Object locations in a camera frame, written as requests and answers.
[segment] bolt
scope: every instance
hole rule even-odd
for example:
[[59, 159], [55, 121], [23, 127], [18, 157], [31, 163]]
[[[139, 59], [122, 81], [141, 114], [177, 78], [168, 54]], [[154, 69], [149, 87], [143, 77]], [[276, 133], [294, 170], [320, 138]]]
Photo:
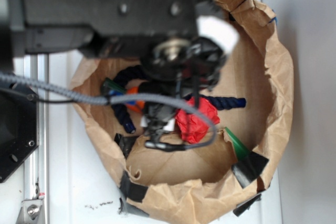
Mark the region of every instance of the bolt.
[[27, 213], [31, 218], [35, 218], [38, 216], [40, 209], [36, 205], [31, 205], [27, 208]]
[[30, 101], [30, 102], [36, 101], [36, 95], [35, 94], [27, 95], [27, 100]]
[[129, 7], [127, 4], [122, 3], [119, 5], [119, 11], [121, 14], [126, 15], [129, 12]]
[[174, 2], [170, 8], [170, 13], [172, 16], [176, 17], [182, 12], [182, 6], [179, 2]]

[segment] white object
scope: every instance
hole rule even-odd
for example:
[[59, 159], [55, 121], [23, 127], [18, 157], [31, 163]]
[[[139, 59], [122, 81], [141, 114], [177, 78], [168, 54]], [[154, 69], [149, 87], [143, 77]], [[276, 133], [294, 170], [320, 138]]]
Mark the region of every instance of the white object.
[[212, 40], [227, 55], [232, 53], [239, 40], [239, 33], [232, 25], [214, 16], [200, 16], [197, 27], [199, 36]]
[[[147, 127], [148, 126], [147, 119], [146, 119], [145, 116], [141, 117], [140, 126], [141, 127]], [[165, 130], [165, 131], [173, 131], [174, 128], [175, 128], [175, 118], [171, 118], [168, 121], [168, 124], [165, 127], [163, 127], [163, 130]]]

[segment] metal bracket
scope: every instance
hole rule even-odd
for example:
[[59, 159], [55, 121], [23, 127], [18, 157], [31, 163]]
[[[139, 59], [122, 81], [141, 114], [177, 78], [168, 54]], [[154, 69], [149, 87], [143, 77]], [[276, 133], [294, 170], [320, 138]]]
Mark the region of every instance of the metal bracket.
[[43, 224], [44, 220], [45, 209], [43, 207], [43, 199], [22, 201], [16, 224]]

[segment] crumpled paper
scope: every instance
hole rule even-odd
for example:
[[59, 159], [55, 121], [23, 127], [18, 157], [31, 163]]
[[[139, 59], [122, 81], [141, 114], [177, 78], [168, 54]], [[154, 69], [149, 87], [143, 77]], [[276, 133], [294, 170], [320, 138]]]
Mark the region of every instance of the crumpled paper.
[[[257, 0], [216, 0], [225, 19], [239, 32], [240, 41], [222, 68], [212, 93], [219, 97], [244, 97], [243, 109], [219, 111], [216, 142], [186, 152], [163, 153], [135, 143], [127, 161], [113, 141], [116, 133], [127, 135], [109, 107], [75, 104], [86, 131], [106, 170], [117, 186], [124, 170], [134, 183], [148, 186], [142, 202], [127, 202], [151, 218], [175, 224], [206, 224], [236, 208], [238, 204], [267, 189], [289, 140], [293, 105], [293, 64], [279, 42], [275, 13]], [[229, 13], [235, 22], [229, 20]], [[83, 60], [71, 87], [98, 95], [105, 77], [113, 77], [137, 61], [121, 59]], [[140, 115], [130, 112], [136, 125]], [[231, 165], [237, 162], [232, 143], [223, 130], [228, 127], [250, 149], [269, 159], [261, 176], [242, 189]], [[181, 143], [178, 134], [162, 141]]]
[[[189, 105], [195, 105], [195, 98], [192, 97], [187, 103]], [[205, 114], [214, 124], [220, 122], [217, 109], [205, 98], [201, 97], [199, 99], [198, 110]], [[202, 119], [193, 114], [187, 114], [184, 110], [179, 110], [175, 119], [181, 130], [182, 140], [190, 144], [198, 143], [208, 132], [209, 126]]]

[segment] orange object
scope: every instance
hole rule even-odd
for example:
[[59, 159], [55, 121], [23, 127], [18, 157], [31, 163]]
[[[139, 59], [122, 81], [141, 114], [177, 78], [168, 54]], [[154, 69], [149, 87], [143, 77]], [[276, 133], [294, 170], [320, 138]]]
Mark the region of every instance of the orange object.
[[[134, 87], [131, 89], [128, 89], [126, 91], [126, 94], [137, 94], [139, 90], [139, 87]], [[130, 110], [133, 110], [138, 113], [142, 113], [142, 109], [145, 107], [145, 102], [144, 101], [136, 101], [135, 105], [131, 104], [126, 104], [126, 107], [129, 108]]]

